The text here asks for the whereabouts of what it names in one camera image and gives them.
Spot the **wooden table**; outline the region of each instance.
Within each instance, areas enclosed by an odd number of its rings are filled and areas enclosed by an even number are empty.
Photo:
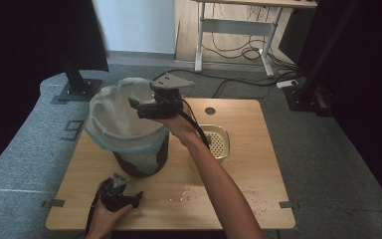
[[[270,58],[268,56],[269,48],[278,27],[279,18],[285,8],[315,8],[315,1],[306,0],[193,0],[201,3],[200,25],[198,31],[198,45],[195,55],[195,71],[202,71],[203,61],[203,33],[224,33],[251,36],[267,36],[266,43],[260,49],[261,59],[268,77],[272,78],[275,74],[272,70]],[[206,3],[237,4],[249,6],[269,6],[278,7],[275,20],[268,22],[250,22],[250,21],[232,21],[224,19],[207,19],[204,17]]]
[[[249,201],[262,228],[284,229],[295,224],[269,132],[260,104],[252,100],[187,99],[200,124],[226,129],[231,151],[222,165]],[[215,113],[207,115],[205,109]],[[90,205],[99,183],[114,172],[128,177],[125,195],[144,191],[138,208],[115,226],[115,230],[221,229],[197,172],[188,164],[188,150],[175,136],[169,139],[164,168],[147,178],[134,178],[119,167],[111,151],[101,149],[86,132],[80,136],[46,226],[53,230],[86,227]]]

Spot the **person's right arm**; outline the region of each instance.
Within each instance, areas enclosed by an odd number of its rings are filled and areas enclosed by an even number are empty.
[[[263,231],[243,193],[191,124],[181,116],[159,121],[180,139],[193,156],[227,237],[229,239],[264,238]]]

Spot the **white wall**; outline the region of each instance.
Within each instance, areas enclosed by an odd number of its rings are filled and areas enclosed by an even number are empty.
[[[107,51],[174,54],[174,0],[93,0]]]

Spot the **black stand base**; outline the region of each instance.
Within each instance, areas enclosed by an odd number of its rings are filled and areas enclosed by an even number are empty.
[[[330,111],[330,94],[326,89],[317,88],[310,101],[301,101],[299,88],[283,88],[287,105],[291,111],[313,112],[319,117],[332,117]]]
[[[86,85],[81,92],[74,91],[70,83],[67,83],[61,93],[52,99],[51,104],[64,105],[69,101],[89,102],[97,93],[101,80],[84,79],[84,82]]]

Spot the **wooden desk top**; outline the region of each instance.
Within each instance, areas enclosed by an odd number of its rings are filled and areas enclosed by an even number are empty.
[[[288,8],[315,8],[315,1],[308,2],[306,0],[192,0],[204,3],[221,3],[221,4],[237,4],[237,5],[256,5],[267,7],[288,7]]]
[[[229,134],[231,151],[222,165],[249,201],[262,228],[292,228],[295,224],[263,112],[257,101],[187,99],[200,124],[217,124]],[[215,114],[205,114],[205,109]],[[111,151],[101,149],[83,131],[46,226],[55,230],[86,227],[90,205],[100,182],[114,172],[128,177],[125,195],[144,191],[138,208],[115,230],[221,229],[197,172],[188,165],[188,150],[175,136],[169,139],[164,168],[147,178],[125,174]]]

